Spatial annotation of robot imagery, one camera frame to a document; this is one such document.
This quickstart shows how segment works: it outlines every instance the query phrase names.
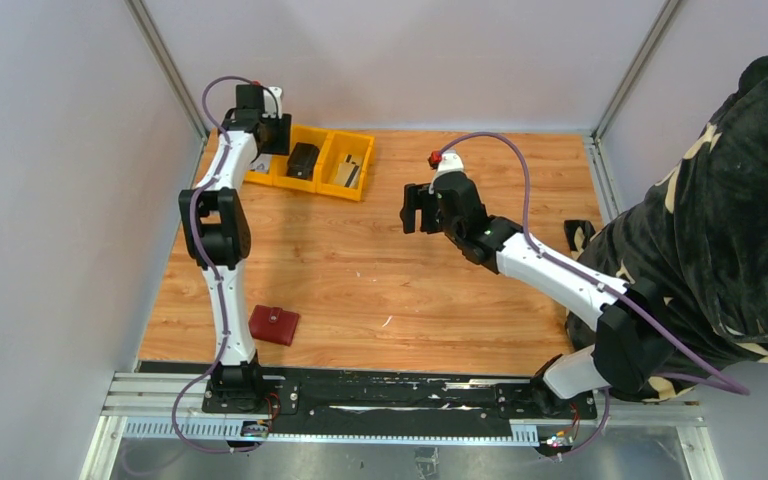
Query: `red connector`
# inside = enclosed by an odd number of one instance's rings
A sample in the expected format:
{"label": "red connector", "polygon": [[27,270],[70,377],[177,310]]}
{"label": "red connector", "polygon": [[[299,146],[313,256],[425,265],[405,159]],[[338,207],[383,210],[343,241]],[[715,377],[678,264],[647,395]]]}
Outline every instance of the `red connector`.
{"label": "red connector", "polygon": [[432,170],[437,170],[437,166],[440,165],[440,162],[442,161],[443,155],[439,150],[434,150],[431,152],[431,156],[428,157],[428,166],[430,166]]}

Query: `yellow bin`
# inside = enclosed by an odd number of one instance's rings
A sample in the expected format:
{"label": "yellow bin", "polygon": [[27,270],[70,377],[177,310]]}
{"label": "yellow bin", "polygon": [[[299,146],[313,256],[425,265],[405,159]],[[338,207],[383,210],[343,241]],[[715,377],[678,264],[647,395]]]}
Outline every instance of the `yellow bin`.
{"label": "yellow bin", "polygon": [[[319,148],[319,156],[316,159],[311,180],[288,177],[287,160],[289,157],[287,155],[273,155],[269,164],[269,172],[247,172],[245,181],[361,201],[363,190],[368,181],[369,167],[374,161],[375,137],[293,125],[290,132],[290,152],[299,142],[310,143]],[[362,160],[359,165],[360,177],[354,188],[335,183],[337,167],[348,155],[351,155],[353,160]]]}

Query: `gray wall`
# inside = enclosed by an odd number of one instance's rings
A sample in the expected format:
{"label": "gray wall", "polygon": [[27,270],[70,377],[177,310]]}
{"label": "gray wall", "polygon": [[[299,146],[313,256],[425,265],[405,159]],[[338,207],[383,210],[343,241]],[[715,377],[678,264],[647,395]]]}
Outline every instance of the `gray wall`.
{"label": "gray wall", "polygon": [[[604,138],[621,208],[639,202],[679,161],[746,65],[765,54],[768,2],[684,2]],[[768,365],[729,372],[752,389],[750,397],[700,391],[724,476],[768,478]]]}
{"label": "gray wall", "polygon": [[699,136],[755,58],[768,55],[768,2],[683,3],[603,139],[620,209],[643,199]]}
{"label": "gray wall", "polygon": [[742,397],[707,387],[699,391],[723,478],[768,479],[768,365],[748,362],[726,372],[752,394]]}
{"label": "gray wall", "polygon": [[198,142],[122,1],[0,2],[0,478],[76,478]]}
{"label": "gray wall", "polygon": [[661,0],[146,3],[196,95],[233,72],[304,124],[524,131],[594,127]]}

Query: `white robotic arm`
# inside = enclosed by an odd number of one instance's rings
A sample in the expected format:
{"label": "white robotic arm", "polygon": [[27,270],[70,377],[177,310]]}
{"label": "white robotic arm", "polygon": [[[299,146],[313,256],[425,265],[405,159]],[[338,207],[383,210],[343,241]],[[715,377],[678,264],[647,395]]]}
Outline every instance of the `white robotic arm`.
{"label": "white robotic arm", "polygon": [[651,282],[630,286],[574,262],[533,236],[526,238],[530,234],[506,218],[488,216],[456,152],[444,152],[429,163],[435,169],[431,183],[405,186],[405,233],[415,230],[415,212],[420,210],[421,231],[444,232],[468,260],[533,286],[597,332],[596,344],[558,356],[537,373],[534,381],[551,392],[543,401],[560,404],[609,386],[637,391],[672,354],[669,342],[638,323],[617,301],[619,292],[658,310],[658,303],[663,304]]}
{"label": "white robotic arm", "polygon": [[241,84],[236,94],[207,173],[178,201],[187,250],[202,269],[213,307],[218,364],[208,389],[246,410],[262,400],[263,378],[245,302],[251,233],[238,189],[256,160],[289,154],[291,117],[283,113],[280,88]]}

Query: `wood grain surface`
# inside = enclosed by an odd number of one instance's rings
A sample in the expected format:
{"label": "wood grain surface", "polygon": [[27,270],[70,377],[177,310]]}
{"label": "wood grain surface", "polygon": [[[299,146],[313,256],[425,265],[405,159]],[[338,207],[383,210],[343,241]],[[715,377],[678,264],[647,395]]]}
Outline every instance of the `wood grain surface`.
{"label": "wood grain surface", "polygon": [[[429,152],[458,134],[361,133],[376,137],[377,156],[361,203],[253,184],[240,189],[252,230],[247,307],[301,314],[292,346],[258,342],[261,363],[530,374],[570,351],[564,309],[553,300],[469,263],[442,234],[402,233],[403,185],[430,181]],[[509,137],[531,170],[532,233],[569,253],[564,219],[600,225],[581,138]],[[488,213],[520,222],[524,180],[508,147],[472,139],[457,150]],[[197,178],[215,151],[213,135]],[[207,288],[179,229],[140,358],[207,362],[213,342]]]}

